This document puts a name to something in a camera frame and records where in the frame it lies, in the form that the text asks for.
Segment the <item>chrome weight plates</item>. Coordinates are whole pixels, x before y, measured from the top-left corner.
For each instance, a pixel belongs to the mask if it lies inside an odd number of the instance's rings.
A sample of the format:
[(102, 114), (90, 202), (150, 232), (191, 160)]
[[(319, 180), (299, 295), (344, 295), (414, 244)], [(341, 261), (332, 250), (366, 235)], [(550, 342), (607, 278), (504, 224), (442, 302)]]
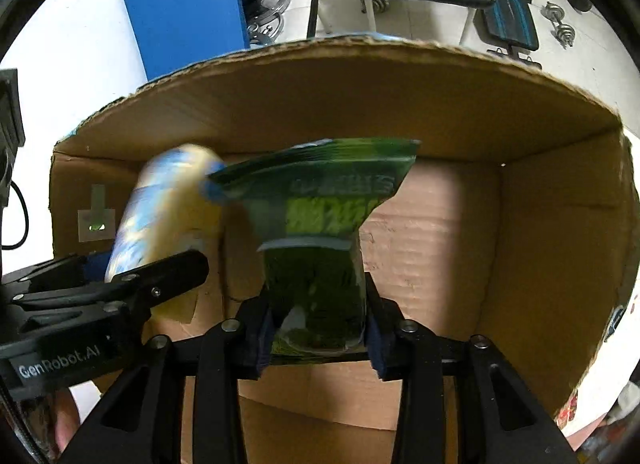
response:
[(272, 45), (284, 30), (291, 0), (241, 0), (250, 46)]

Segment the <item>black blue weight bench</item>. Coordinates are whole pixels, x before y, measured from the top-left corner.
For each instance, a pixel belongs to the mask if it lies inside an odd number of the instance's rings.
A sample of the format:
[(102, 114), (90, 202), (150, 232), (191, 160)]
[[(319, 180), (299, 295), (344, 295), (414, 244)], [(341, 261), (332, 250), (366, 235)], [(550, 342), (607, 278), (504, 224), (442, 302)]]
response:
[(529, 9), (531, 1), (495, 0), (490, 8), (482, 10), (482, 20), (486, 36), (497, 46), (496, 49), (488, 49), (490, 54), (541, 70), (542, 65), (530, 57), (530, 53), (539, 48), (534, 19)]

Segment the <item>blue foam board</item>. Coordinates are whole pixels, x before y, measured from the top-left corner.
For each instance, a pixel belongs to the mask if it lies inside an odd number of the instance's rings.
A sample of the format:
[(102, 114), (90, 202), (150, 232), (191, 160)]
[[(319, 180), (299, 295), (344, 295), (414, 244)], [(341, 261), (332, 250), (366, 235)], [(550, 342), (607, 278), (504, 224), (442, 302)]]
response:
[(241, 0), (124, 0), (147, 80), (250, 48)]

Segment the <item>open cardboard box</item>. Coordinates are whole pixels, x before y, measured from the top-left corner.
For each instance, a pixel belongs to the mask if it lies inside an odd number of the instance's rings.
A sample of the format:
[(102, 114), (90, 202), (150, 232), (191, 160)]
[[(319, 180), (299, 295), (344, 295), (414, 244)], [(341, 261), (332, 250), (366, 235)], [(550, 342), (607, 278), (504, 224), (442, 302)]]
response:
[[(141, 87), (53, 150), (55, 255), (113, 250), (140, 172), (191, 143), (224, 167), (323, 139), (414, 139), (397, 193), (359, 229), (366, 297), (438, 336), (489, 338), (555, 422), (634, 289), (639, 197), (620, 118), (585, 91), (458, 48), (339, 37), (228, 54)], [(157, 304), (149, 340), (181, 342), (262, 297), (259, 240), (238, 202), (201, 252), (203, 284)], [(239, 380), (244, 463), (395, 463), (401, 384), (362, 343), (270, 354)]]

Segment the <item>blue white tissue pack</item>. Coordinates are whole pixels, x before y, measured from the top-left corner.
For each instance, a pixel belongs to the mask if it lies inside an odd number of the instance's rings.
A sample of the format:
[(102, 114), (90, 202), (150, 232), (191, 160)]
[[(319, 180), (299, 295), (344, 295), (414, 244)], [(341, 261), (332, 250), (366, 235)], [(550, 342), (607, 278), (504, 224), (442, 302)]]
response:
[(122, 215), (105, 280), (190, 248), (209, 248), (222, 211), (209, 176), (223, 168), (214, 151), (191, 143), (148, 161)]

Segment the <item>chrome dumbbell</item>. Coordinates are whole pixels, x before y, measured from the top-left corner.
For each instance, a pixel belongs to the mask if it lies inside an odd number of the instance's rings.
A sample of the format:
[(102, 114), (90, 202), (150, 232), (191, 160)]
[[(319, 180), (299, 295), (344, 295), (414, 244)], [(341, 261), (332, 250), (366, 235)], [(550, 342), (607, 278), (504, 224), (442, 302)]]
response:
[(575, 41), (575, 29), (564, 22), (565, 11), (564, 9), (553, 2), (547, 2), (541, 9), (541, 15), (549, 20), (552, 24), (552, 35), (559, 42), (559, 44), (566, 49), (567, 47), (573, 47)]

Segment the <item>green wipes pack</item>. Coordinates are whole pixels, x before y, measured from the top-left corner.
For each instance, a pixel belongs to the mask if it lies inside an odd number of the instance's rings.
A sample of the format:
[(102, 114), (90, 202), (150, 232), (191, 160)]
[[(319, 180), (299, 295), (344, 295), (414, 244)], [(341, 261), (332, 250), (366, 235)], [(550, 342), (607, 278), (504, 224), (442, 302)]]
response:
[(366, 277), (359, 229), (416, 161), (414, 139), (323, 139), (210, 175), (259, 240), (270, 354), (333, 358), (362, 343)]

